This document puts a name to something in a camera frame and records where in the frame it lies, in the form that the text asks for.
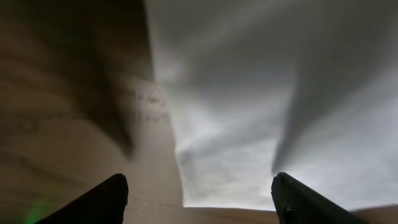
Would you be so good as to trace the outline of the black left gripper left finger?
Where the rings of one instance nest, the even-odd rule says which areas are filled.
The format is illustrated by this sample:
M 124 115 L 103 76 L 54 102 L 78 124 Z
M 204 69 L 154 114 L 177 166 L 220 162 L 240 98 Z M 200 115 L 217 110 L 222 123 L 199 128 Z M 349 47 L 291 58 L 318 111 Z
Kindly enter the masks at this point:
M 123 174 L 114 174 L 37 224 L 122 224 L 129 188 Z

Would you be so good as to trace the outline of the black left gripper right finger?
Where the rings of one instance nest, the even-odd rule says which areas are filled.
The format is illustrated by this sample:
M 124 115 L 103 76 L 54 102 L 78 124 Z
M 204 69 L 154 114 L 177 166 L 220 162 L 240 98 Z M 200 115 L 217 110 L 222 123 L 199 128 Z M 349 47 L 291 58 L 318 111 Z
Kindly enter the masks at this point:
M 271 194 L 280 224 L 366 223 L 285 172 L 273 178 Z

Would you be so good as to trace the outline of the white t-shirt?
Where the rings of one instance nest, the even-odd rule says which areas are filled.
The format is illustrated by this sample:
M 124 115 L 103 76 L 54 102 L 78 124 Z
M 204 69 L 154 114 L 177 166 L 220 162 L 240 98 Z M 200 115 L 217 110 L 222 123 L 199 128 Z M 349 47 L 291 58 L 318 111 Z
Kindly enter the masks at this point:
M 185 207 L 273 210 L 285 172 L 397 202 L 397 2 L 147 1 Z

